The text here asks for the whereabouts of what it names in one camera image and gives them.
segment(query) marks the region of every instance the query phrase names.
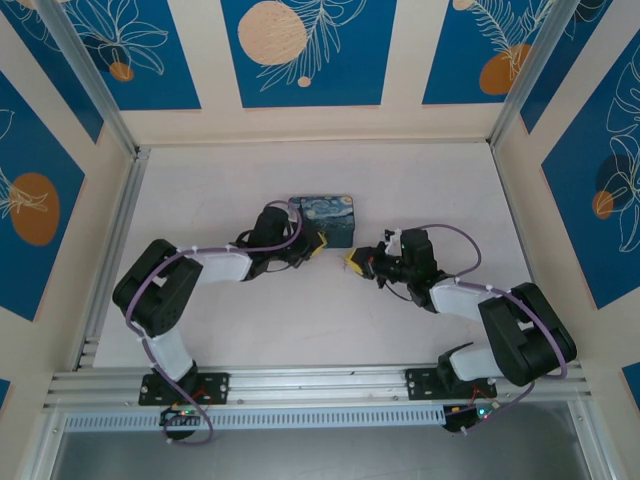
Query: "small box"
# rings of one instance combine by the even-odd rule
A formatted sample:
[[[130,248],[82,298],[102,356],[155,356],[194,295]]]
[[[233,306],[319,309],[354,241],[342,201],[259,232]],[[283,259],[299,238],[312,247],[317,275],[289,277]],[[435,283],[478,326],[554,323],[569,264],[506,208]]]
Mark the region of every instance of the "small box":
[[[305,220],[327,237],[326,248],[351,248],[356,219],[353,198],[348,195],[313,195],[291,197],[296,207],[302,208]]]

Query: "white table surface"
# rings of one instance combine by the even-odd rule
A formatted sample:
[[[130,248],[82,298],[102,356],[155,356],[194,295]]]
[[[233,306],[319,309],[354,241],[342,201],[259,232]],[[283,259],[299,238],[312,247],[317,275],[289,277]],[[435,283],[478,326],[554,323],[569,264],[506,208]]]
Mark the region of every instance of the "white table surface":
[[[482,249],[469,280],[507,288],[529,280],[488,146],[406,142],[154,149],[118,279],[156,238],[224,245],[252,228],[268,201],[306,194],[354,198],[355,246],[375,245],[385,228],[449,223]],[[474,263],[464,238],[441,230],[430,237],[445,271]],[[433,362],[484,337],[480,324],[378,290],[345,268],[347,253],[326,250],[298,270],[198,287],[179,324],[187,348],[201,366],[375,365]],[[111,304],[94,367],[148,363]]]

